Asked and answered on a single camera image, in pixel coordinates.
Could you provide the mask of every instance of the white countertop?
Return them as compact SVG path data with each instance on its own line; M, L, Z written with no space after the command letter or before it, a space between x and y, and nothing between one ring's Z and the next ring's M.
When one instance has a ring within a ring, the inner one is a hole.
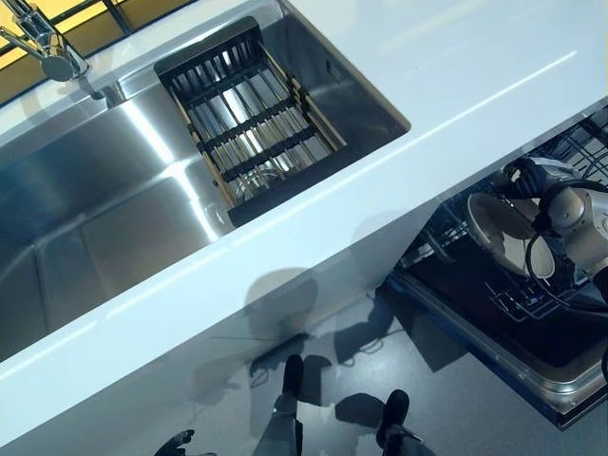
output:
M123 65L244 3L201 1L108 51ZM411 131L2 363L0 447L291 278L250 293L260 277L312 268L606 95L602 0L292 3ZM52 84L0 110L0 139L69 103Z

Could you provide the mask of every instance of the stainless steel sink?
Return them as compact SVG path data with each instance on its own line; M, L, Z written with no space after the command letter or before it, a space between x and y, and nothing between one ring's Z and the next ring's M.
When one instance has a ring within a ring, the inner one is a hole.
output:
M160 84L71 126L0 151L0 359L233 229Z
M294 11L247 12L347 144L300 184L271 188L251 219L409 124ZM155 71L173 51L105 90L108 104L84 99L0 147L0 361L235 229L234 202Z

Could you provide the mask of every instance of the dishwasher rack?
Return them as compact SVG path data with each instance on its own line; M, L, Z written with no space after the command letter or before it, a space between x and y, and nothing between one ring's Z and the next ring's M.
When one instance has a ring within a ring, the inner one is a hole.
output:
M230 208L346 145L263 46L253 18L155 69Z
M527 155L545 157L567 162L574 166L589 181L608 186L608 106L567 128L559 135L539 145ZM476 238L466 224L466 201L472 193L501 195L494 185L493 177L467 188L459 195L445 201L432 216L427 226L400 260L407 269L425 258L436 255L443 262L451 262L449 245L463 237ZM546 238L556 262L556 272L545 281L554 295L569 299L588 284L587 277L566 256L558 239ZM515 275L496 263L500 271L498 286L491 280L484 285L487 299L516 322L528 318L542 319L557 310L560 305L548 296L534 280Z

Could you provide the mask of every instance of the white plate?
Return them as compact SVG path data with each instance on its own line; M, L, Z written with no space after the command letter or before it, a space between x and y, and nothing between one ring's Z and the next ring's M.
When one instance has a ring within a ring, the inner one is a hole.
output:
M509 271L530 276L525 266L525 249L534 236L532 220L539 213L531 199L506 201L485 193L475 193L466 202L466 218L473 236ZM539 237L532 246L532 269L539 278L555 273L549 246Z

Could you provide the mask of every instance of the dish rack insert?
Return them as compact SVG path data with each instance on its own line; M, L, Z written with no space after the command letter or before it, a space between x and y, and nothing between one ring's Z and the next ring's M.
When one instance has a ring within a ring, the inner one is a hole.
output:
M200 46L156 70L230 208L346 145L253 18Z

